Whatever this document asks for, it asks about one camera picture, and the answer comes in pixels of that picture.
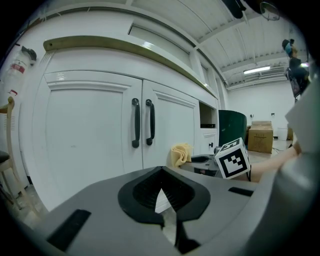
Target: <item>ceiling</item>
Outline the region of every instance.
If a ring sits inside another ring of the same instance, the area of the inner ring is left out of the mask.
[[[52,0],[43,5],[41,12],[93,2],[97,3],[94,0]],[[307,59],[304,40],[294,25],[283,18],[268,21],[245,2],[243,5],[247,9],[242,19],[234,18],[221,0],[107,0],[103,3],[139,8],[182,29],[192,40],[194,50],[200,49],[212,61],[227,88],[250,86],[257,81],[260,84],[271,83],[277,77],[283,80],[281,71],[288,65],[282,49],[283,39],[295,39],[294,45],[301,60]],[[244,70],[267,65],[271,65],[268,73],[254,76],[243,73]]]

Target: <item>green bin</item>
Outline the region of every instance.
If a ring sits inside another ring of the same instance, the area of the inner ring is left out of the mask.
[[[245,141],[247,117],[232,110],[219,110],[219,147],[242,138]]]

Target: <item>ceiling light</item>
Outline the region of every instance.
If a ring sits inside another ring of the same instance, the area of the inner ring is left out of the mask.
[[[265,70],[269,70],[269,69],[270,69],[270,66],[263,66],[263,67],[258,67],[258,68],[254,68],[254,69],[245,70],[245,71],[243,71],[243,73],[246,75],[246,74],[265,71]]]

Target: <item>yellow cloth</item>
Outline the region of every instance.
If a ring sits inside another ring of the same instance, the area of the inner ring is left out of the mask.
[[[191,149],[193,147],[188,143],[174,145],[171,148],[171,164],[173,167],[179,167],[185,162],[191,162]]]

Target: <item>black rubber pad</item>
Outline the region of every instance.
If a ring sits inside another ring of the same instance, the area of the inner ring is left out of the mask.
[[[65,221],[62,223],[47,241],[54,247],[65,252],[71,242],[74,240],[80,229],[88,220],[91,212],[87,210],[75,210]]]
[[[252,194],[254,193],[252,190],[247,190],[247,189],[243,189],[243,188],[239,188],[239,187],[235,187],[235,186],[229,188],[228,191],[233,192],[233,193],[237,193],[240,195],[244,195],[247,197],[251,197]]]

